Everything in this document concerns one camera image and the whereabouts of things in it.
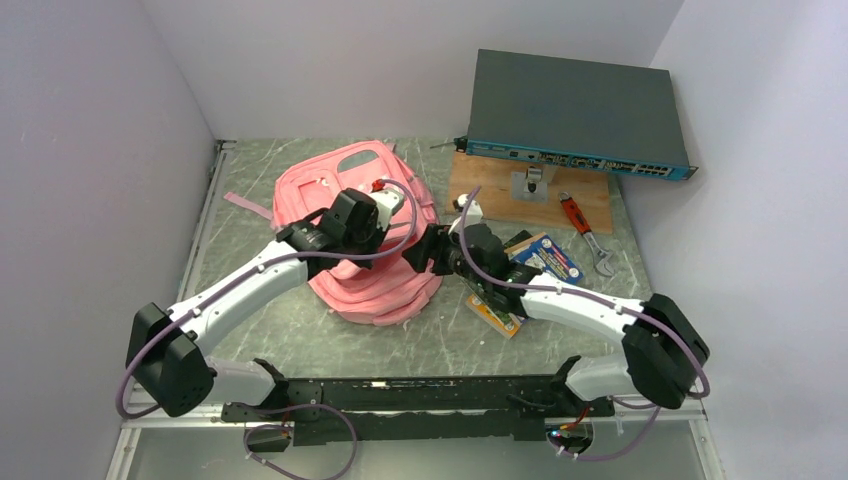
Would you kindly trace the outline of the pink student backpack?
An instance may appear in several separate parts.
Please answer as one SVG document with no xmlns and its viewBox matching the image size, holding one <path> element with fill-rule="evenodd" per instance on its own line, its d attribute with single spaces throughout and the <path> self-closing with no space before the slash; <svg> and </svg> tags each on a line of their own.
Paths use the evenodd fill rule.
<svg viewBox="0 0 848 480">
<path fill-rule="evenodd" d="M 251 210 L 279 229 L 321 207 L 328 207 L 345 188 L 370 192 L 379 178 L 401 182 L 412 192 L 417 220 L 411 224 L 411 205 L 392 218 L 382 250 L 395 246 L 409 230 L 416 242 L 438 215 L 429 187 L 402 161 L 394 149 L 379 140 L 361 141 L 302 161 L 288 168 L 276 181 L 272 207 L 267 209 L 235 193 L 224 198 Z M 309 286 L 345 320 L 359 324 L 388 326 L 417 315 L 441 285 L 431 273 L 415 272 L 401 253 L 378 259 L 371 269 L 345 260 L 317 275 Z"/>
</svg>

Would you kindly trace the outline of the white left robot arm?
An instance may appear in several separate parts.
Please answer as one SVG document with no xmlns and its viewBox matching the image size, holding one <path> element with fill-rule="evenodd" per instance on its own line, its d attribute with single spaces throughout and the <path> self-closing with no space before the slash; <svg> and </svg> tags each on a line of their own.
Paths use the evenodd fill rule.
<svg viewBox="0 0 848 480">
<path fill-rule="evenodd" d="M 388 256 L 391 219 L 414 207 L 411 190 L 378 180 L 370 193 L 347 188 L 328 208 L 282 227 L 254 258 L 209 289 L 167 309 L 154 303 L 134 317 L 122 381 L 135 380 L 153 409 L 182 416 L 203 403 L 242 403 L 264 420 L 289 404 L 289 382 L 262 359 L 239 363 L 210 353 L 270 301 L 348 260 L 363 268 Z"/>
</svg>

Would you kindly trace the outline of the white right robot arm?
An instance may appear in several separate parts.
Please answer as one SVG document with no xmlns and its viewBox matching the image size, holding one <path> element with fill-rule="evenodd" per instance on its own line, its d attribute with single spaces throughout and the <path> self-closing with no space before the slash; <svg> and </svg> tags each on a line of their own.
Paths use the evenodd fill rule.
<svg viewBox="0 0 848 480">
<path fill-rule="evenodd" d="M 501 311 L 575 328 L 616 346 L 604 357 L 573 356 L 559 368 L 550 392 L 564 415 L 602 397 L 638 394 L 656 406 L 678 409 L 685 399 L 701 395 L 695 385 L 705 379 L 710 351 L 668 296 L 626 299 L 563 282 L 511 260 L 484 224 L 462 232 L 431 224 L 403 257 L 418 273 L 464 278 Z"/>
</svg>

